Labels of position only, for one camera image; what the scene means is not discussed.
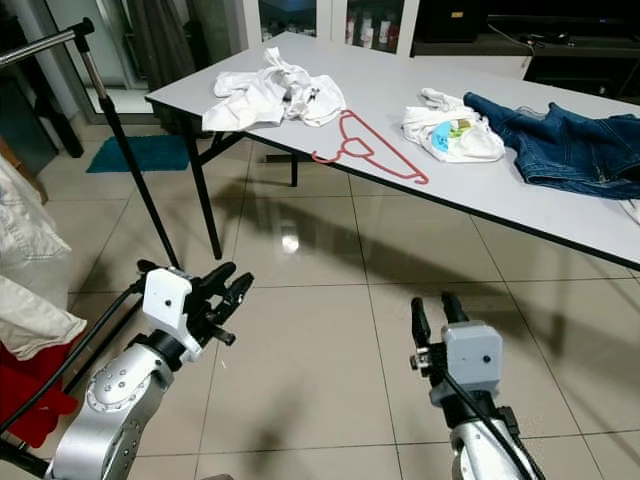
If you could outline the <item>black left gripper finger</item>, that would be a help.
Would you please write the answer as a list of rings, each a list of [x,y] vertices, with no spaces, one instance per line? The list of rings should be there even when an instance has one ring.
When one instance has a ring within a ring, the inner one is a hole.
[[[227,283],[237,266],[234,262],[223,262],[218,268],[210,271],[209,274],[201,276],[195,280],[195,297],[212,298],[214,296],[223,297],[227,294]]]
[[[244,302],[244,297],[253,284],[253,274],[244,273],[234,279],[221,294],[221,302],[212,311],[214,317],[229,317]]]

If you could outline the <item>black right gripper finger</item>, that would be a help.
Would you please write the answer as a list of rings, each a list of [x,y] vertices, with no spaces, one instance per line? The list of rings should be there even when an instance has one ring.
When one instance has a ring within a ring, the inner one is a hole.
[[[461,298],[456,293],[444,291],[440,294],[442,301],[442,310],[445,315],[445,325],[442,330],[462,328],[462,326],[470,326],[470,319],[463,310]]]
[[[412,298],[411,308],[411,335],[413,343],[417,349],[428,349],[430,347],[430,323],[426,315],[424,301],[421,297]]]

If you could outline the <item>red plastic hanger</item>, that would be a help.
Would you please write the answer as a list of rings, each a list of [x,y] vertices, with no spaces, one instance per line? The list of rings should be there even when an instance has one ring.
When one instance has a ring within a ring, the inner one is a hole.
[[[340,111],[337,123],[340,137],[337,151],[330,157],[323,157],[319,151],[312,151],[310,157],[315,163],[333,164],[343,159],[364,160],[367,165],[375,166],[390,177],[411,180],[419,186],[430,183],[428,175],[419,166],[413,164],[356,111]]]

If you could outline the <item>white printed T-shirt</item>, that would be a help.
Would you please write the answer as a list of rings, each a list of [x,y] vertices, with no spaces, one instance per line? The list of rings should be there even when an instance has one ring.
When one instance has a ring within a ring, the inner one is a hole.
[[[201,116],[202,131],[243,131],[289,119],[321,127],[347,109],[346,97],[332,77],[311,76],[289,64],[278,47],[269,47],[264,60],[266,67],[256,72],[218,74],[212,92],[220,102]]]

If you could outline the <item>teal floor mat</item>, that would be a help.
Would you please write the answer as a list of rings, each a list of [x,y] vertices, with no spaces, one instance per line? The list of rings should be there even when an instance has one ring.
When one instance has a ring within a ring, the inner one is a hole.
[[[131,136],[127,143],[141,172],[183,172],[188,168],[186,145],[178,134]],[[129,170],[118,138],[113,136],[102,142],[86,172],[128,173]]]

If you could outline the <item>white denim jacket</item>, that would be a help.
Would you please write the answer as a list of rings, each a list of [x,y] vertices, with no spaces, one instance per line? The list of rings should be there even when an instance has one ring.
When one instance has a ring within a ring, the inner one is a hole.
[[[67,310],[72,248],[40,195],[12,164],[0,164],[0,338],[18,360],[64,346],[84,320]]]

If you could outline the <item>white crumpled garment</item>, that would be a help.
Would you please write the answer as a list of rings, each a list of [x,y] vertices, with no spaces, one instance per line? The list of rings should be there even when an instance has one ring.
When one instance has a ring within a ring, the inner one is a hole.
[[[488,119],[462,99],[431,88],[419,92],[422,106],[404,109],[402,131],[442,163],[497,163],[506,156]]]

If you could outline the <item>blue denim jeans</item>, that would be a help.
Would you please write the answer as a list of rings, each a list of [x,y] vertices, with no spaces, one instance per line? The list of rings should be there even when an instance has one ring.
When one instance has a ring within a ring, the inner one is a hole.
[[[526,183],[609,200],[640,200],[640,116],[588,118],[550,102],[548,111],[512,110],[476,93],[463,104],[488,119],[516,151]]]

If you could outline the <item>dark grey curtain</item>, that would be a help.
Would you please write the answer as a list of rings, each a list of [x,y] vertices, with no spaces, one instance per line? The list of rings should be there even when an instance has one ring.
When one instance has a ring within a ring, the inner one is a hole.
[[[148,91],[160,90],[195,70],[173,0],[125,0]]]

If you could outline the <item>black glass console table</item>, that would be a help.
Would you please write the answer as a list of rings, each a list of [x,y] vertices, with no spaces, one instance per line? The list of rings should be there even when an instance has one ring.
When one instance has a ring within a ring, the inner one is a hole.
[[[0,70],[1,134],[33,175],[58,156],[49,128],[33,106],[32,92],[15,67]]]

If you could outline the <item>white table with black legs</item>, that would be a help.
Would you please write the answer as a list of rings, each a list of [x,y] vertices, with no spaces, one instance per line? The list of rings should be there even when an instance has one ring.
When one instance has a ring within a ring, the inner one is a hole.
[[[430,183],[419,186],[411,180],[393,177],[364,160],[343,159],[329,166],[623,268],[640,270],[640,224],[617,202],[529,186],[509,160],[439,163],[424,148],[408,142],[401,132],[404,108],[416,104],[419,91],[426,87],[454,96],[474,91],[508,108],[545,108],[549,102],[556,102],[572,113],[593,118],[634,114],[636,106],[293,33],[271,38],[269,46],[279,49],[285,61],[308,73],[332,77],[346,97],[348,108],[419,166]],[[248,128],[246,136],[280,150],[296,152],[305,161],[311,160],[314,150],[323,157],[332,156],[340,141],[337,122],[317,128],[298,122],[261,124]]]

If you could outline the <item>white low drawer unit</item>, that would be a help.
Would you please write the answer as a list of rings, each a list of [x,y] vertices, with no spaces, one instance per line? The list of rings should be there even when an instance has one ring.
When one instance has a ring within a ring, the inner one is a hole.
[[[494,74],[494,76],[522,81],[526,76],[532,56],[420,55],[415,56],[415,59],[448,65],[448,67],[479,70],[479,72]]]

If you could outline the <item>dark TV stand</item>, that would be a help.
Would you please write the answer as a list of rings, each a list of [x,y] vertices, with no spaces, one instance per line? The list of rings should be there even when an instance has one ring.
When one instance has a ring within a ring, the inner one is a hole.
[[[532,56],[524,81],[640,104],[640,0],[422,0],[412,56]]]

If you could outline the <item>chrome clothes rack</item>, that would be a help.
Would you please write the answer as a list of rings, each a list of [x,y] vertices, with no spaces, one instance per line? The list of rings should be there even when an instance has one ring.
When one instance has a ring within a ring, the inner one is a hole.
[[[163,242],[168,259],[177,262],[177,252],[127,143],[122,120],[93,61],[87,40],[92,32],[92,20],[83,18],[81,22],[61,29],[54,35],[5,51],[0,56],[0,65],[3,68],[13,67],[20,61],[61,45],[74,47],[79,52],[111,132],[118,138],[131,169],[129,173],[140,192],[157,237]],[[1,461],[44,480],[127,480],[136,461],[138,442],[146,422],[155,415],[163,398],[163,384],[170,380],[172,370],[166,365],[164,355],[147,344],[129,346],[108,366],[91,376],[82,411],[64,434],[52,460],[42,460],[28,452],[26,445],[17,444],[14,440],[1,439]]]

